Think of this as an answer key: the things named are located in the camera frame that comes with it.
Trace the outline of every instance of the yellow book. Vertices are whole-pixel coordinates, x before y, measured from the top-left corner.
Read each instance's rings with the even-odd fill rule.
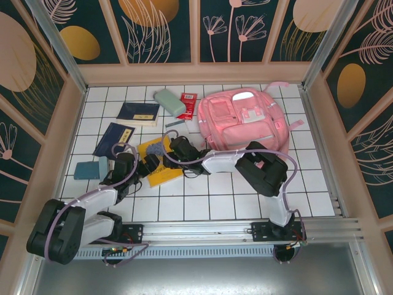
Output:
[[[146,149],[148,146],[150,146],[151,144],[154,143],[158,143],[161,141],[161,137],[155,139],[155,140],[150,140],[146,143],[142,143],[138,146],[138,152],[139,152],[139,158],[144,158],[146,156]],[[171,149],[169,148],[169,138],[166,136],[164,139],[164,146],[165,146],[165,150],[167,152],[170,152]],[[170,169],[170,168],[166,168],[163,165],[163,160],[162,157],[160,157],[159,155],[157,156],[160,159],[160,164],[157,167],[156,170],[154,170],[154,172],[150,175],[147,176],[147,179],[149,180],[150,183],[150,187],[155,187],[155,186],[159,186],[160,184],[163,184],[167,181],[170,181],[172,179],[178,178],[180,176],[183,175],[183,171],[181,169]]]

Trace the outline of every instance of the dark blue book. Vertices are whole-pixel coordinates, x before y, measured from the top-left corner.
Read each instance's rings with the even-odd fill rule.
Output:
[[[112,146],[115,143],[127,143],[131,136],[133,136],[135,128],[124,126],[116,123],[109,124],[104,136],[99,141],[93,155],[97,157],[107,157],[114,160],[115,156],[112,153]],[[116,146],[114,149],[115,154],[123,152],[125,146]]]
[[[124,103],[116,122],[123,125],[157,126],[160,105],[157,103]]]

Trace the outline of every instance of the book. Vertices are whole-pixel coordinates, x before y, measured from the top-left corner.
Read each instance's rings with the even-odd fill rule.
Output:
[[[185,104],[185,112],[177,117],[178,119],[192,120],[197,96],[196,93],[182,93],[180,100]]]
[[[124,103],[116,117],[116,122],[126,126],[155,127],[159,109],[158,103]]]
[[[107,157],[110,160],[115,160],[112,154],[112,146],[115,143],[127,143],[133,136],[135,128],[124,126],[116,123],[110,123],[106,129],[104,136],[99,141],[93,155],[97,157]],[[114,152],[117,154],[123,152],[125,146],[116,146]]]
[[[146,156],[146,149],[148,146],[154,143],[159,143],[161,141],[161,137],[156,138],[155,140],[150,140],[146,143],[142,143],[138,146],[139,158],[143,159]],[[164,139],[164,146],[167,152],[170,152],[169,148],[169,138],[166,136]],[[150,175],[147,176],[147,180],[149,181],[150,187],[159,186],[160,184],[171,181],[175,178],[178,178],[183,175],[183,171],[181,169],[170,169],[166,168],[163,164],[163,157],[157,156],[160,159],[160,164],[156,170],[153,171]]]

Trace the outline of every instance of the red packet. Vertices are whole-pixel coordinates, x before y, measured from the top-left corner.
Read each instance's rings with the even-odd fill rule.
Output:
[[[197,96],[196,93],[182,93],[180,100],[185,104],[185,112],[177,117],[178,119],[192,120]]]

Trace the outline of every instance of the white tile floor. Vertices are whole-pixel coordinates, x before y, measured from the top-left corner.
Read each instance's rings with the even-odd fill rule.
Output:
[[[72,199],[97,187],[97,181],[74,180],[77,162],[98,160],[91,154],[98,141],[120,111],[124,101],[154,103],[153,93],[165,86],[97,87],[90,88],[82,113],[79,130],[66,176],[61,198]],[[263,90],[266,85],[171,85],[166,86],[177,96],[182,92],[197,93],[198,99],[223,90],[253,87]],[[304,217],[334,216],[330,194],[325,183],[317,150],[307,122],[297,85],[288,88],[270,88],[269,94],[286,113],[292,123],[298,119],[305,122],[290,136],[289,154],[298,162],[300,172],[288,187],[291,208],[298,208]],[[164,124],[174,120],[160,109],[157,127],[138,127],[130,140],[136,146],[158,138],[165,131]],[[204,139],[198,128],[197,117],[187,122],[190,139],[200,147]],[[216,173],[195,179],[179,178],[160,187],[150,188],[146,179],[137,193],[131,193],[109,211],[117,213],[126,222],[143,221],[196,221],[221,219],[267,218],[269,212],[265,198],[240,176],[239,173]]]

